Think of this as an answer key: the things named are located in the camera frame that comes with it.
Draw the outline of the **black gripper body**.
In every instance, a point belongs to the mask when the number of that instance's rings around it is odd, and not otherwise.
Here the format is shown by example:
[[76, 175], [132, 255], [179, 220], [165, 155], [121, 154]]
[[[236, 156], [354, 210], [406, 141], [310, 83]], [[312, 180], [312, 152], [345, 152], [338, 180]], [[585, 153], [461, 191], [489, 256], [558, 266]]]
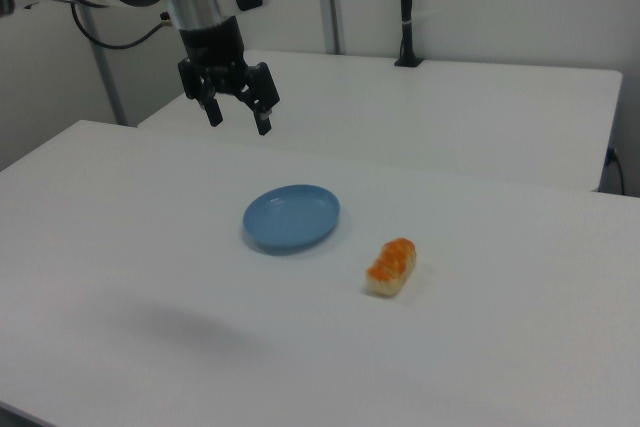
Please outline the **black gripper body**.
[[187, 57], [178, 64], [187, 96], [237, 95], [246, 86], [244, 43], [235, 16], [213, 27], [180, 30]]

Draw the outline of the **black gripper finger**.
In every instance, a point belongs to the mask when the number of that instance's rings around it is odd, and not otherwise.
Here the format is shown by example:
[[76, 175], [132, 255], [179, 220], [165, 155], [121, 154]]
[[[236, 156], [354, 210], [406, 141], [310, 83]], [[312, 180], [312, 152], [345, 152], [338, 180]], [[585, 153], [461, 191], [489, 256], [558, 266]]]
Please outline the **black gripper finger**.
[[223, 116], [211, 80], [202, 75], [188, 58], [179, 62], [178, 71], [185, 96], [190, 100], [197, 100], [210, 125], [218, 126], [223, 121]]
[[266, 63], [247, 66], [240, 76], [240, 87], [235, 94], [252, 111], [260, 136], [271, 131], [270, 115], [280, 96]]

